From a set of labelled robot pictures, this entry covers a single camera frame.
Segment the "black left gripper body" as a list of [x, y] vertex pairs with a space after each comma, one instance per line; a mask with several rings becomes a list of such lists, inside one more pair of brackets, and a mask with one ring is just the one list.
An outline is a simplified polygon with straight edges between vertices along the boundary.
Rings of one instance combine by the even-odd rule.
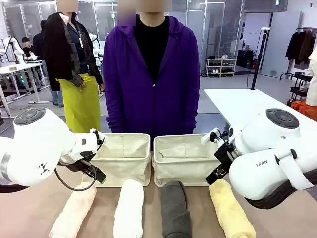
[[85, 164], [83, 163], [84, 160], [85, 159], [81, 158], [75, 161], [69, 155], [64, 155], [60, 158], [58, 165], [67, 167], [70, 171], [78, 172], [84, 169], [85, 167]]

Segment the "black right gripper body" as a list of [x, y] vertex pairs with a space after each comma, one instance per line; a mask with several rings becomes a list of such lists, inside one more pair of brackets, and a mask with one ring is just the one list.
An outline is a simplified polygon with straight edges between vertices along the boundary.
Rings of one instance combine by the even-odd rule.
[[224, 166], [230, 166], [232, 162], [239, 157], [239, 151], [234, 142], [229, 144], [219, 142], [217, 143], [217, 150], [214, 155]]

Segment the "yellow towel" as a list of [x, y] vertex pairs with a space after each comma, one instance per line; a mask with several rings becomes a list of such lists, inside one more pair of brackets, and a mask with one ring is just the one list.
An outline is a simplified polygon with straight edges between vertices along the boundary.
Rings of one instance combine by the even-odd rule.
[[230, 184], [218, 179], [209, 186], [218, 222], [226, 238], [256, 238], [256, 231], [235, 198]]

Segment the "pink towel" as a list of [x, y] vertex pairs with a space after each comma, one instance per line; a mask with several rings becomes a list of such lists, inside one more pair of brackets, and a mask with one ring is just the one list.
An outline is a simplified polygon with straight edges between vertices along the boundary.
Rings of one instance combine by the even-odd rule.
[[49, 238], [76, 238], [96, 193], [94, 185], [85, 191], [73, 191], [53, 224]]

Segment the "white towel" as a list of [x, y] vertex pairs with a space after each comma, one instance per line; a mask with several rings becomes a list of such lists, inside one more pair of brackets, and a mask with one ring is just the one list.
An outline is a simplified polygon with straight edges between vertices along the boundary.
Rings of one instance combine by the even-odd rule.
[[144, 190], [141, 183], [127, 179], [121, 188], [114, 214], [114, 238], [142, 238]]

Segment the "grey towel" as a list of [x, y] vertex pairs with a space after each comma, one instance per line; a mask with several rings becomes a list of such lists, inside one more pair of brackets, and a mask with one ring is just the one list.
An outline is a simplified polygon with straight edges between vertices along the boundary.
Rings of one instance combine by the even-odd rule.
[[192, 238], [191, 216], [182, 182], [170, 181], [161, 190], [163, 238]]

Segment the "purple sleeved left forearm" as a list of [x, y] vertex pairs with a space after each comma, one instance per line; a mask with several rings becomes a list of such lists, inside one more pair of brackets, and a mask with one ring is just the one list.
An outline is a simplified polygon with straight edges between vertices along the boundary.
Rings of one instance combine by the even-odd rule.
[[184, 117], [182, 122], [182, 134], [192, 134], [196, 128], [196, 116], [198, 114], [199, 95], [189, 96], [185, 102]]

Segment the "purple sleeved right forearm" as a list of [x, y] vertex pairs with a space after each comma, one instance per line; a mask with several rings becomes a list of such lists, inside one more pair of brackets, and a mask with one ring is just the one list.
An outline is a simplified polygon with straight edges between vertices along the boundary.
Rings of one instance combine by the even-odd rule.
[[106, 95], [106, 106], [108, 111], [107, 122], [112, 133], [124, 132], [124, 118], [122, 101], [118, 97]]

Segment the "cream fabric basket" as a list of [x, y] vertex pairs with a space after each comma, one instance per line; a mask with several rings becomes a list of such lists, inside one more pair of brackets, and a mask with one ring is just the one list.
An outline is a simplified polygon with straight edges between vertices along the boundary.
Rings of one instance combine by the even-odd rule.
[[154, 183], [163, 187], [172, 180], [178, 180], [187, 187], [208, 186], [208, 176], [220, 161], [215, 152], [219, 142], [201, 143], [204, 134], [159, 136], [153, 141], [152, 165]]
[[95, 187], [122, 187], [127, 179], [147, 186], [151, 177], [151, 139], [140, 133], [108, 133], [105, 143], [90, 161], [106, 179]]

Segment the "white side table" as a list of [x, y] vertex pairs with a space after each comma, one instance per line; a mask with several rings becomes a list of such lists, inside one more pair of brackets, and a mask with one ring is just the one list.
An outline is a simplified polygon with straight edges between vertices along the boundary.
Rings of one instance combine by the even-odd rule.
[[277, 109], [291, 118], [289, 107], [260, 90], [251, 89], [205, 89], [204, 92], [233, 128], [234, 144], [240, 154], [277, 148], [294, 148], [299, 128], [284, 128], [283, 121], [271, 121], [267, 109]]

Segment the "person in yellow apron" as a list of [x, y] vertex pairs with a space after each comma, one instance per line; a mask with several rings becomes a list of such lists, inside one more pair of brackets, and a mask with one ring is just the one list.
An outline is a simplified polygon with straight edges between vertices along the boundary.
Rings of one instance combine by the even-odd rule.
[[[103, 80], [93, 44], [77, 19], [78, 0], [56, 0], [57, 11], [43, 28], [43, 59], [52, 90], [62, 91], [66, 124], [74, 133], [101, 129], [99, 88]], [[78, 80], [86, 86], [80, 89]]]

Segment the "wooden shoe rack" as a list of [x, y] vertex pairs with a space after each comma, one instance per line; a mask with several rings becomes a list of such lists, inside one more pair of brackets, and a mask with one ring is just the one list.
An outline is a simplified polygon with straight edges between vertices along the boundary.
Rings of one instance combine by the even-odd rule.
[[207, 77], [228, 77], [234, 76], [236, 58], [214, 58], [206, 59]]

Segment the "orange cloth item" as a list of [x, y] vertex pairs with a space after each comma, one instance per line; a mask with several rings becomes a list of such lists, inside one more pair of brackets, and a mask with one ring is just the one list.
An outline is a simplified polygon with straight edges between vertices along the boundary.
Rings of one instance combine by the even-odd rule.
[[310, 106], [304, 101], [294, 101], [291, 107], [310, 118], [317, 118], [317, 106]]

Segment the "person in purple hoodie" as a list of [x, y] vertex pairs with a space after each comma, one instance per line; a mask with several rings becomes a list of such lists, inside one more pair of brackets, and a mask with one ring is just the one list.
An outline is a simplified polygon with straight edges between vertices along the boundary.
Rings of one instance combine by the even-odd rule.
[[193, 31], [167, 14], [172, 0], [118, 0], [118, 25], [106, 37], [105, 97], [122, 101], [124, 132], [181, 133], [185, 102], [200, 96]]

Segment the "black pole stand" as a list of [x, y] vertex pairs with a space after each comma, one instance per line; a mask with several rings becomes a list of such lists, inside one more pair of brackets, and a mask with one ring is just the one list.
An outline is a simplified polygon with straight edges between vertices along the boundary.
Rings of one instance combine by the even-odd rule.
[[251, 90], [255, 90], [255, 84], [256, 84], [258, 72], [260, 69], [260, 63], [261, 63], [261, 60], [263, 57], [264, 46], [265, 46], [269, 31], [270, 31], [270, 27], [262, 27], [261, 28], [261, 32], [263, 32], [263, 36], [262, 36], [261, 47], [260, 47], [260, 51], [259, 51], [258, 59], [257, 59], [257, 63], [256, 63], [256, 69], [255, 69], [255, 73], [254, 73], [254, 77], [253, 77], [253, 81], [252, 81], [252, 85], [251, 85]]

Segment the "black bags pile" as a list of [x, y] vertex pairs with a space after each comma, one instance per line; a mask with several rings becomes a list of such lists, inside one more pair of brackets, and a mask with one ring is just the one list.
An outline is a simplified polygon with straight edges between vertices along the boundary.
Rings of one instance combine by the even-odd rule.
[[242, 68], [252, 69], [255, 50], [239, 50], [236, 65]]

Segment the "black utility cart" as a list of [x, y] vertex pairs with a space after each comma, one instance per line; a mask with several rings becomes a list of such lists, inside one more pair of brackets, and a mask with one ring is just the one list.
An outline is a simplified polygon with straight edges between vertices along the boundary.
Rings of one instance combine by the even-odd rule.
[[279, 80], [290, 79], [295, 80], [295, 84], [290, 87], [291, 97], [288, 100], [290, 103], [294, 101], [302, 101], [306, 99], [309, 83], [312, 80], [312, 76], [304, 72], [283, 73], [281, 74]]

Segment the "white office desk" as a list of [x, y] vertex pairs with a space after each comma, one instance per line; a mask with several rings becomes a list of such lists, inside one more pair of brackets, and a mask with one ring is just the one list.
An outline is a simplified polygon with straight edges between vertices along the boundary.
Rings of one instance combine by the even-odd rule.
[[[35, 93], [36, 99], [33, 101], [29, 101], [28, 104], [48, 104], [49, 101], [41, 101], [39, 97], [39, 92], [37, 90], [37, 86], [35, 84], [35, 80], [33, 75], [35, 75], [36, 79], [39, 80], [38, 74], [36, 73], [36, 67], [40, 68], [40, 73], [41, 73], [41, 80], [44, 85], [41, 89], [46, 89], [48, 88], [48, 85], [45, 82], [43, 71], [42, 71], [42, 63], [25, 63], [25, 64], [12, 64], [8, 65], [5, 67], [0, 68], [0, 82], [7, 79], [8, 77], [11, 77], [11, 81], [13, 82], [13, 85], [15, 87], [15, 91], [17, 93], [17, 97], [15, 100], [23, 98], [27, 95], [31, 95], [31, 91], [33, 90]], [[20, 91], [18, 89], [15, 76], [16, 75], [21, 75], [25, 88], [26, 88], [26, 94], [21, 95]], [[3, 116], [4, 119], [13, 119], [14, 116], [11, 114], [11, 111], [9, 109], [8, 103], [12, 103], [12, 101], [7, 101], [6, 97], [4, 95], [4, 91], [2, 89], [1, 83], [0, 83], [0, 98], [2, 100], [6, 116]]]

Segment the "person in beige clothes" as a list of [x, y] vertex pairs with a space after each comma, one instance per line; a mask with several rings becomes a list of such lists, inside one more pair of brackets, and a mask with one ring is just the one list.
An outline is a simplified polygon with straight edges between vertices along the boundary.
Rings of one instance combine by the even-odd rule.
[[310, 85], [307, 91], [306, 104], [317, 107], [317, 45], [309, 56], [309, 70], [312, 75]]

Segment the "seated background person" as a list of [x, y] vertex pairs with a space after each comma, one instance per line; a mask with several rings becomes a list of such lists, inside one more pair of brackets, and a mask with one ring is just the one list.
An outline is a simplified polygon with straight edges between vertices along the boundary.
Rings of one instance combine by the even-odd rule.
[[22, 50], [24, 51], [26, 57], [30, 57], [33, 53], [33, 46], [31, 45], [30, 39], [28, 37], [23, 37], [21, 41], [24, 46]]

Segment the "standing background person in black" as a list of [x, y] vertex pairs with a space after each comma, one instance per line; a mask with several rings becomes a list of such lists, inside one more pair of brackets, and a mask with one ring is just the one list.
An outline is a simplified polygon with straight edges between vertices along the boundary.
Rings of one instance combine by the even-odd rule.
[[40, 33], [36, 34], [33, 37], [33, 54], [37, 56], [37, 59], [42, 60], [43, 59], [43, 28], [45, 26], [46, 20], [41, 20], [40, 27], [41, 31]]

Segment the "clothes rack with dark coats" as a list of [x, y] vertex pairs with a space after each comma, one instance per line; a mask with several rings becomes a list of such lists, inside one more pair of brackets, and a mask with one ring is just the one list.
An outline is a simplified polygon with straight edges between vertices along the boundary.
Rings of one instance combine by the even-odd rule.
[[289, 61], [294, 60], [297, 66], [308, 65], [316, 38], [317, 28], [297, 28], [291, 36], [285, 56]]

